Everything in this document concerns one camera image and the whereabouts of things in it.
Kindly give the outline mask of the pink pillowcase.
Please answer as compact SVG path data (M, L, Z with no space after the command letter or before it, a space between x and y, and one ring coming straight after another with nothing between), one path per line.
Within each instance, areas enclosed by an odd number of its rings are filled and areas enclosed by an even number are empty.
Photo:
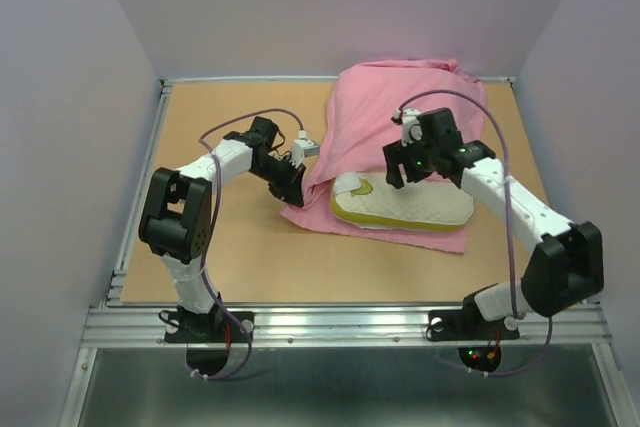
M320 155L304 176L304 207L285 205L280 215L314 232L464 253L464 230L366 229L343 222L330 211L333 179L348 172L384 172L382 147L401 137L401 129L391 121L395 109L420 92L438 89L460 92L482 105L487 104L481 81L462 73L453 59L376 61L343 71L327 104L327 131Z

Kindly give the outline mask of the cream pillow yellow edge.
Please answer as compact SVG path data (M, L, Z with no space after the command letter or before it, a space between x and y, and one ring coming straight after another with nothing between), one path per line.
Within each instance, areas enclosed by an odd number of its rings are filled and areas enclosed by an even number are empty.
M396 189L382 172L351 172L334 179L330 210L359 228L458 231L474 213L472 197L449 181L419 181Z

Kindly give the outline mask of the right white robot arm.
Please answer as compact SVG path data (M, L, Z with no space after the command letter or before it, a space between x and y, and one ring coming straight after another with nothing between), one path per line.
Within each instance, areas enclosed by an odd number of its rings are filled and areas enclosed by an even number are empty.
M452 112L395 111L400 140L383 148L386 181L396 189L437 174L504 221L530 255L518 280L468 295L458 315L463 331L482 337L496 321L519 313L550 318L604 288L600 230L555 212L507 172L481 141L464 142Z

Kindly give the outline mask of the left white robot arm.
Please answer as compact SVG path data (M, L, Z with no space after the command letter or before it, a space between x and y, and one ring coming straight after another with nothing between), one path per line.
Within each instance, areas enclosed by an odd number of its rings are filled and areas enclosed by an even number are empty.
M188 329L199 340L213 340L222 331L223 318L215 311L220 295L205 269L222 188L250 173L264 180L276 199L304 205L304 160L318 155L320 146L300 127L289 150L279 155L276 138L281 134L275 122L259 114L247 131L231 131L215 147L202 136L204 155L176 170L159 168L151 176L138 236L167 267L178 311L190 314Z

